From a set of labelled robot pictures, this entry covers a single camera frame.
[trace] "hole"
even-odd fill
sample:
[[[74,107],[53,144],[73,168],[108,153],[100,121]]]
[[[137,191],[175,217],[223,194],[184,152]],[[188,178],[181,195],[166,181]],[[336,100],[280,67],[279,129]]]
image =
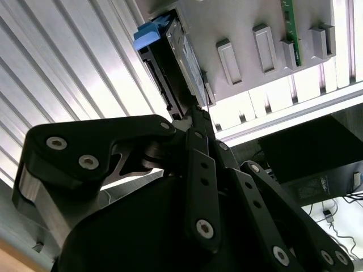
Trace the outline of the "hole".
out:
[[[52,145],[54,145],[54,146],[61,146],[62,145],[62,142],[61,141],[58,141],[58,140],[52,140]]]
[[[172,118],[174,120],[181,120],[182,119],[178,113],[173,113],[171,116],[172,116]]]
[[[208,226],[207,226],[206,224],[203,224],[203,225],[201,225],[200,227],[201,227],[201,229],[202,229],[205,233],[208,233],[208,232],[209,232],[209,228],[208,228]]]
[[[91,159],[84,159],[83,162],[85,164],[93,165],[93,160],[91,160]]]
[[[289,23],[290,22],[290,14],[287,11],[285,11],[284,16],[285,16],[285,21]]]
[[[208,186],[209,185],[209,182],[208,182],[208,180],[206,180],[205,178],[201,178],[201,183],[203,184],[203,185],[205,185],[205,186]]]
[[[285,255],[283,255],[281,252],[278,252],[277,255],[279,256],[280,259],[282,260],[285,259]]]
[[[248,182],[244,183],[249,189],[252,189],[252,185]]]
[[[255,201],[254,200],[254,205],[257,207],[257,208],[262,208],[262,206],[261,206],[261,204],[260,204],[260,202],[258,202],[258,201]]]

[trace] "bolt head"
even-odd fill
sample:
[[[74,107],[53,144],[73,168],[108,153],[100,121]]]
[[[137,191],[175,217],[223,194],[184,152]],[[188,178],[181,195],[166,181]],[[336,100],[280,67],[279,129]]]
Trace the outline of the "bolt head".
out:
[[[211,239],[214,236],[214,229],[213,229],[212,225],[204,219],[198,220],[198,222],[196,224],[196,228],[197,228],[197,232],[203,238]]]
[[[222,148],[223,150],[227,151],[228,147],[225,143],[220,143],[220,148]]]
[[[46,144],[54,150],[63,150],[67,147],[67,142],[60,137],[50,137],[47,139]]]
[[[87,170],[94,170],[98,167],[98,159],[92,155],[83,155],[78,160],[79,165]]]
[[[160,123],[160,126],[162,126],[165,129],[169,129],[170,128],[170,125],[168,125],[167,123],[164,123],[164,122],[161,122]]]
[[[259,173],[260,172],[260,168],[258,168],[256,165],[251,164],[251,168],[256,172]]]
[[[196,132],[194,132],[194,134],[196,135],[196,137],[198,137],[198,138],[203,138],[203,135],[202,134],[200,134],[198,131],[196,131]]]
[[[283,266],[288,266],[290,264],[289,256],[282,248],[280,248],[279,246],[274,246],[272,252],[276,260],[278,260],[280,264],[282,264]]]

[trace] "gray metal panel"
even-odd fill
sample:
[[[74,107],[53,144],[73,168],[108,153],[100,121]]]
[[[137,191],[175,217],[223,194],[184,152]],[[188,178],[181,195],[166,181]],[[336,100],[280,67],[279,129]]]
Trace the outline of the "gray metal panel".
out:
[[[275,72],[277,69],[277,58],[271,27],[261,24],[254,27],[253,32],[263,73],[268,75]]]
[[[0,179],[10,186],[33,126],[157,113],[125,3],[0,0]]]
[[[148,18],[168,0],[135,0],[141,14]],[[216,92],[216,100],[232,97],[243,91],[261,86],[276,79],[291,75],[290,69],[281,69],[265,76],[261,71],[252,28],[258,23],[271,26],[275,45],[277,65],[285,67],[284,51],[280,41],[285,38],[285,27],[279,0],[182,0],[179,1],[189,26],[189,37],[201,69],[209,73],[210,86]],[[316,22],[332,24],[330,0],[294,1],[298,34],[302,42],[303,69],[322,63],[313,58],[314,48],[310,28]],[[224,69],[214,46],[227,37],[233,45],[234,53],[242,75],[243,83],[229,85]]]

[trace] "cable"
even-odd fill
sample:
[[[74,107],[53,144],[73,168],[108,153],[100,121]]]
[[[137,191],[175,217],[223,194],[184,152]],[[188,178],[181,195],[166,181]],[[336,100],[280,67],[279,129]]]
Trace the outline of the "cable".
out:
[[[354,249],[354,248],[356,247],[356,245],[357,245],[357,244],[356,244],[356,241],[354,240],[354,238],[353,238],[352,236],[340,236],[340,235],[338,234],[338,231],[335,229],[335,227],[334,227],[333,223],[330,223],[330,227],[329,227],[329,228],[333,228],[333,231],[335,232],[336,237],[338,237],[338,238],[350,238],[350,239],[352,239],[352,240],[353,240],[354,245],[353,245],[353,247],[351,248],[351,254],[352,254],[353,256],[355,256],[357,259],[359,259],[359,257],[353,253],[353,249]]]
[[[332,235],[330,235],[330,234],[328,234],[329,236],[330,236],[330,238],[331,239],[333,239],[341,248],[343,248],[344,249],[344,251],[346,252],[346,254],[347,255],[349,255],[350,256],[350,258],[352,258],[352,259],[356,259],[353,255],[351,255],[350,254],[350,252],[349,252],[349,250],[348,250],[348,248],[345,246],[345,245],[343,245],[343,244],[341,244],[339,241],[338,241],[338,239],[337,238],[335,238],[334,236],[332,236]]]
[[[210,115],[210,112],[209,112],[209,99],[208,99],[208,97],[209,97],[209,94],[208,94],[208,92],[207,92],[207,90],[206,90],[206,88],[204,88],[204,92],[205,92],[205,98],[206,98],[206,108],[207,108],[207,110],[208,110],[208,113],[209,113],[209,115]]]
[[[103,190],[108,195],[108,204],[111,204],[111,195],[106,190]]]
[[[360,204],[359,202],[357,202],[357,204],[363,208],[363,205],[362,204]]]
[[[308,215],[310,215],[310,214],[311,214],[311,212],[313,211],[313,205],[314,205],[314,203],[313,203],[313,204],[311,204],[310,211],[309,211]]]

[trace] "black cable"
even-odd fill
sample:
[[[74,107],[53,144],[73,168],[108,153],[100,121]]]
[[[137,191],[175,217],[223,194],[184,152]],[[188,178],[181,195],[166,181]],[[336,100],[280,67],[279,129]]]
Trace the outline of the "black cable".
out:
[[[314,204],[311,204],[310,211],[309,211],[308,215],[310,215],[310,214],[311,214],[311,212],[313,211],[313,205],[314,205]]]
[[[350,239],[352,239],[353,240],[353,243],[354,243],[354,245],[353,245],[353,247],[351,248],[351,254],[353,255],[353,256],[355,256],[357,259],[359,259],[359,257],[357,256],[357,255],[355,255],[354,253],[353,253],[353,249],[356,247],[356,241],[354,240],[354,238],[352,237],[352,236],[340,236],[339,234],[338,234],[338,231],[335,229],[335,227],[334,227],[334,225],[333,225],[333,223],[330,223],[330,227],[329,228],[333,228],[333,231],[335,232],[335,234],[336,234],[336,237],[338,237],[338,238],[350,238]]]

